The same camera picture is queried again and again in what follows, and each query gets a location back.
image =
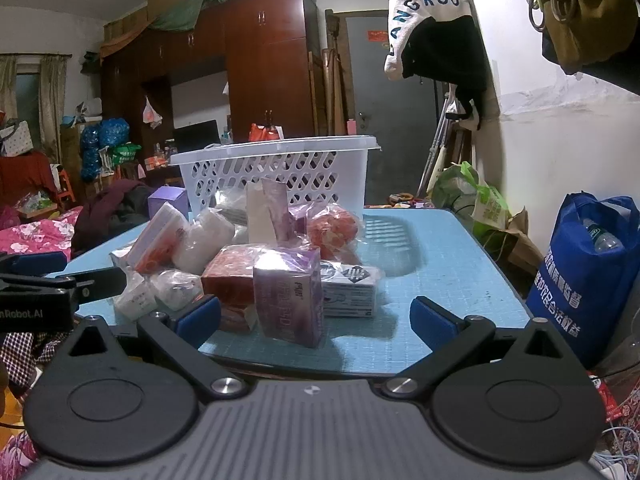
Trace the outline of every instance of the small red stool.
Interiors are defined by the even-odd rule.
[[[65,170],[60,170],[58,172],[60,176],[60,189],[59,193],[56,193],[56,202],[60,204],[60,208],[62,208],[62,201],[65,198],[70,198],[72,203],[76,202],[76,196],[74,195],[74,190],[71,189],[71,183],[69,182],[69,176],[66,174]]]

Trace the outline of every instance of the red bag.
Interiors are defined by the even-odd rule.
[[[249,142],[259,142],[261,140],[280,140],[280,134],[275,126],[260,126],[258,124],[251,125],[249,132]]]

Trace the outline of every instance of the curtain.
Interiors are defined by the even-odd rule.
[[[7,119],[18,118],[18,105],[15,101],[15,74],[17,56],[0,56],[0,110]]]
[[[66,57],[43,56],[40,61],[40,140],[52,163],[59,163],[60,123],[65,107]]]

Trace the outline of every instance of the floral cloth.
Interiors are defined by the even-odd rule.
[[[62,251],[71,258],[71,238],[82,207],[67,211],[55,220],[40,220],[0,231],[0,252],[33,254]]]
[[[0,480],[17,480],[38,459],[25,431],[12,436],[0,451]]]

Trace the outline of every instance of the window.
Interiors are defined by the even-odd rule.
[[[20,73],[15,77],[15,100],[18,105],[18,119],[27,121],[33,147],[39,149],[40,143],[40,74]]]

